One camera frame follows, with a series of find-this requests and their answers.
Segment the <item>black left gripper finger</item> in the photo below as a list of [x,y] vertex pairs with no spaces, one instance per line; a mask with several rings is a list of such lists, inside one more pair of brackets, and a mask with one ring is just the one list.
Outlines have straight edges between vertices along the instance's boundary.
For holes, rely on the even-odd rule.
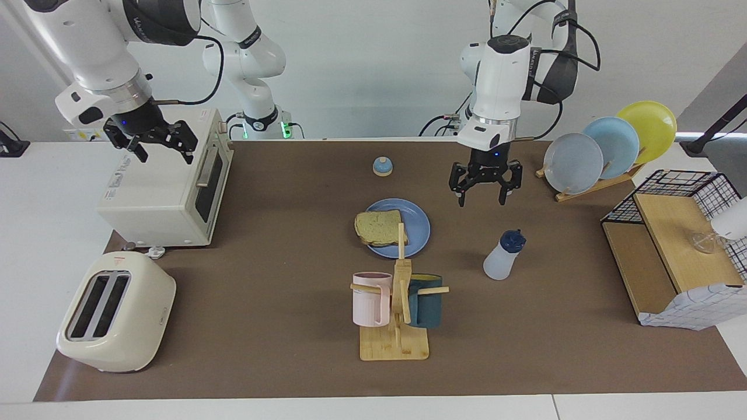
[[497,201],[505,205],[507,196],[521,187],[523,165],[519,160],[501,160],[494,169],[496,182],[501,186]]
[[477,184],[477,178],[469,165],[454,162],[448,184],[451,191],[457,197],[459,207],[463,208],[465,206],[465,194]]

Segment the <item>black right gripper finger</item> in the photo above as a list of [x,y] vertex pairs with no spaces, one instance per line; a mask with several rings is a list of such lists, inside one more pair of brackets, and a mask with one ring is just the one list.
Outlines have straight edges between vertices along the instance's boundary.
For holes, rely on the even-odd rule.
[[103,131],[116,149],[126,149],[134,154],[142,163],[147,161],[148,154],[146,149],[139,144],[138,138],[127,138],[123,131],[115,124],[105,124]]
[[194,151],[197,149],[198,139],[186,121],[178,120],[166,125],[166,136],[163,146],[178,152],[188,165],[194,161]]

